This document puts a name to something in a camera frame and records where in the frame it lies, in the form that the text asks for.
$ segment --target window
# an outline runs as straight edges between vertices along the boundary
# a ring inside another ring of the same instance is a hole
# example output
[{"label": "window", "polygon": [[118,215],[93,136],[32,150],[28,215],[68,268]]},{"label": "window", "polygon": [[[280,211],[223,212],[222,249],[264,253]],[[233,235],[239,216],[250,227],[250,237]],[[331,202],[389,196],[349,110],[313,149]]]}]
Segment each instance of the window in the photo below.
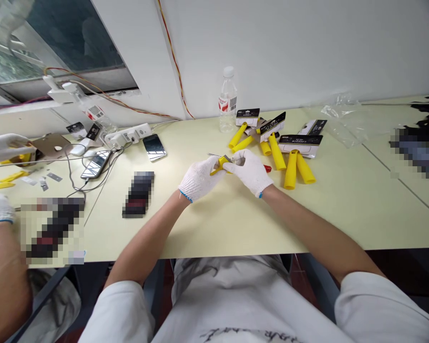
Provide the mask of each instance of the window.
[{"label": "window", "polygon": [[0,0],[0,88],[20,101],[44,96],[45,67],[106,91],[136,87],[90,0]]}]

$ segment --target electrical outlet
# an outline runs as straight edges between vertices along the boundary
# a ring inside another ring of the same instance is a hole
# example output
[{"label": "electrical outlet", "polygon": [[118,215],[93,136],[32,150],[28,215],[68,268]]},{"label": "electrical outlet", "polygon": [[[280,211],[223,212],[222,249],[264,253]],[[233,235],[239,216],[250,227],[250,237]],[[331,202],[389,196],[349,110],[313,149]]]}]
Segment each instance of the electrical outlet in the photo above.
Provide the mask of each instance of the electrical outlet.
[{"label": "electrical outlet", "polygon": [[137,125],[125,130],[113,132],[110,134],[107,134],[105,136],[106,143],[109,147],[117,147],[117,144],[123,144],[122,139],[118,139],[118,135],[121,135],[126,142],[131,142],[132,144],[136,144],[140,141],[140,138],[148,137],[153,134],[153,130],[151,129],[151,126],[149,126],[148,123]]}]

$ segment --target forearm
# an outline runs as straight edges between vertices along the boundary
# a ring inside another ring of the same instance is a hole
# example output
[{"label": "forearm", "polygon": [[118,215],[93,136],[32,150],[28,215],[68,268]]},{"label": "forearm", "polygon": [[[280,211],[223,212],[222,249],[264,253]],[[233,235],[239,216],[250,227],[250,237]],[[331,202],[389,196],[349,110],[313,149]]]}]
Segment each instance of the forearm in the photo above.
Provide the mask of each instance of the forearm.
[{"label": "forearm", "polygon": [[179,191],[175,191],[124,248],[111,270],[105,288],[124,280],[132,280],[143,286],[162,253],[170,231],[189,204]]},{"label": "forearm", "polygon": [[339,282],[351,272],[385,276],[354,240],[275,186],[265,188],[262,198]]},{"label": "forearm", "polygon": [[0,222],[0,342],[18,330],[31,311],[32,293],[25,259],[11,223]]}]

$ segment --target screwdriver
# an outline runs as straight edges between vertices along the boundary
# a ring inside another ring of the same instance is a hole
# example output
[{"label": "screwdriver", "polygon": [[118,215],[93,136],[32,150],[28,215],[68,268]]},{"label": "screwdriver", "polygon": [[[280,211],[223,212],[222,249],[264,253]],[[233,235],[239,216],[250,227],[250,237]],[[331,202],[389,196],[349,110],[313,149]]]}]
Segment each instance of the screwdriver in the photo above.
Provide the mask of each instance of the screwdriver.
[{"label": "screwdriver", "polygon": [[[216,155],[216,154],[212,154],[212,153],[207,153],[207,155],[210,155],[210,156],[217,156],[217,157],[219,157],[219,158],[221,158],[221,156],[219,156],[219,155]],[[264,168],[266,169],[266,172],[267,173],[270,173],[271,171],[272,171],[272,167],[270,167],[270,166],[268,166],[268,165],[266,165],[266,164],[264,164]]]}]

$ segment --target window glass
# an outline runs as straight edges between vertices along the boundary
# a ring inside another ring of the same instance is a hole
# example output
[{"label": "window glass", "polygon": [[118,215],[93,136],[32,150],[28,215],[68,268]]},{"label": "window glass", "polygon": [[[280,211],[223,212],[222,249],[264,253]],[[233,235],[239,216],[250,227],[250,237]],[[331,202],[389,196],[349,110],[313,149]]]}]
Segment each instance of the window glass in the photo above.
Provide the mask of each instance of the window glass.
[{"label": "window glass", "polygon": [[44,67],[124,67],[90,0],[0,0],[0,84],[39,78]]}]

